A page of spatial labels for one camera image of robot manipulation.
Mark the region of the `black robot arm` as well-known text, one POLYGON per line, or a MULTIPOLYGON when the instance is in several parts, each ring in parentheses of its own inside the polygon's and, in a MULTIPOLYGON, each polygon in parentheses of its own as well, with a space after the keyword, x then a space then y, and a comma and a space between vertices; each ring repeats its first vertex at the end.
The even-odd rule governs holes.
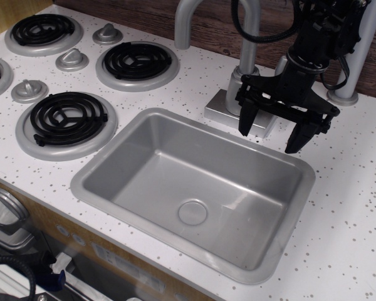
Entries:
POLYGON ((286 31, 271 36, 254 36, 242 29, 238 19, 238 2, 232 1, 234 26, 246 40, 272 43, 293 34, 295 42, 286 52, 287 62, 273 77, 243 75, 236 95, 241 106, 239 131, 247 136, 259 111, 279 116, 296 125, 285 152, 297 153, 314 135, 327 133, 340 110, 318 96, 312 86, 332 60, 340 63, 345 79, 325 84, 327 90, 344 87, 350 76, 345 55, 354 52, 361 40, 360 23, 369 1, 293 1, 293 24, 286 31))

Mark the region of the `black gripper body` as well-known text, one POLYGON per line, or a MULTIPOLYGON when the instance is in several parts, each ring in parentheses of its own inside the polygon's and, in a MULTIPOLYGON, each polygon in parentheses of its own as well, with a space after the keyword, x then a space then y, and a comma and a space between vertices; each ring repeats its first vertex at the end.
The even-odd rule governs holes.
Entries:
POLYGON ((265 111, 295 124, 314 122, 320 126, 329 126, 332 119, 339 115, 339 109, 312 90, 315 77, 324 73, 327 66, 328 62, 324 61, 320 69, 310 68, 294 52, 289 51, 287 62, 279 75, 243 75, 243 84, 236 100, 239 104, 243 98, 251 99, 258 104, 259 112, 265 111))

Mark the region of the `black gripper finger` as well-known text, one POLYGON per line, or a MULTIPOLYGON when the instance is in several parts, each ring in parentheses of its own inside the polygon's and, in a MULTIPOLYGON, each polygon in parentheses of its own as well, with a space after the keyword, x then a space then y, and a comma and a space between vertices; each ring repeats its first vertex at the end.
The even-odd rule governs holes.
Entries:
POLYGON ((259 112, 259 106, 248 98, 239 101, 241 111, 239 115, 239 131, 243 136, 248 136, 253 122, 259 112))
POLYGON ((319 132, 320 125, 317 123, 297 123, 287 141, 285 153, 299 152, 319 132))

